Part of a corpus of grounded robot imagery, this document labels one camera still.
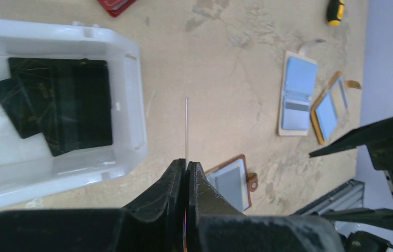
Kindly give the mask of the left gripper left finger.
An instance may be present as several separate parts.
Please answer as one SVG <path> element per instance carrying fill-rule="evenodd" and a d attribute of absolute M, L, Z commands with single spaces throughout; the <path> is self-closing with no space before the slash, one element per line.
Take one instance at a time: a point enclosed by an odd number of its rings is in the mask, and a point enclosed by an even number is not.
<path fill-rule="evenodd" d="M 0 251 L 183 251 L 185 161 L 122 208 L 0 212 Z"/>

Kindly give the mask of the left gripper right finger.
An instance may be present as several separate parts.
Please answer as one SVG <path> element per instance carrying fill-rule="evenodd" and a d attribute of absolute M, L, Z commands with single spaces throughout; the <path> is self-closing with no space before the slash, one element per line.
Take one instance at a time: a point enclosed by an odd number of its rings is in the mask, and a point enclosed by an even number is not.
<path fill-rule="evenodd" d="M 344 251 L 332 224 L 315 215 L 245 215 L 208 182 L 199 162 L 187 167 L 188 251 Z"/>

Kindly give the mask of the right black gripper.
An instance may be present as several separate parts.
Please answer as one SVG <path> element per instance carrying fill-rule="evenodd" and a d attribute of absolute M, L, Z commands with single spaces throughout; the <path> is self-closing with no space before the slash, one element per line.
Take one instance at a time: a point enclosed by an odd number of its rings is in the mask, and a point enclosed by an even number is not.
<path fill-rule="evenodd" d="M 367 145 L 376 171 L 382 171 L 393 198 L 393 117 L 353 129 L 330 145 L 309 153 L 309 157 L 329 155 Z M 393 231 L 393 210 L 354 208 L 328 211 L 321 215 L 329 221 L 360 223 Z"/>

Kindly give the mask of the tan leather card holder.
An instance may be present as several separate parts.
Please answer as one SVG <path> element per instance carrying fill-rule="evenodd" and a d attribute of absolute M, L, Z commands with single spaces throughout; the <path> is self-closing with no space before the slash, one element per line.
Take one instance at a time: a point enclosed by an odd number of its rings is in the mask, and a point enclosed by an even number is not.
<path fill-rule="evenodd" d="M 259 186 L 258 175 L 247 169 L 246 156 L 239 154 L 205 172 L 210 184 L 227 202 L 244 212 L 252 206 L 251 193 Z"/>

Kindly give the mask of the thin card edge-on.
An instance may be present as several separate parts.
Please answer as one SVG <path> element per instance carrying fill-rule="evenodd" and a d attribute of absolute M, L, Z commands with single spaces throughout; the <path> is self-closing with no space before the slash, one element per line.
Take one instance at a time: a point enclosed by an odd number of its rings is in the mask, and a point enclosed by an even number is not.
<path fill-rule="evenodd" d="M 188 97 L 185 98 L 185 169 L 188 169 L 189 163 L 189 140 L 188 140 Z"/>

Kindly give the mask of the small white plastic bin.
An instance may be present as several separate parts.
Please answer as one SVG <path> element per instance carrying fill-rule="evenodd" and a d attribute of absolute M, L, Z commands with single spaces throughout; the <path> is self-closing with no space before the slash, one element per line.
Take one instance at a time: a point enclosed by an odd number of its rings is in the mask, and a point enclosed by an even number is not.
<path fill-rule="evenodd" d="M 0 19 L 0 208 L 127 175 L 147 156 L 137 43 Z"/>

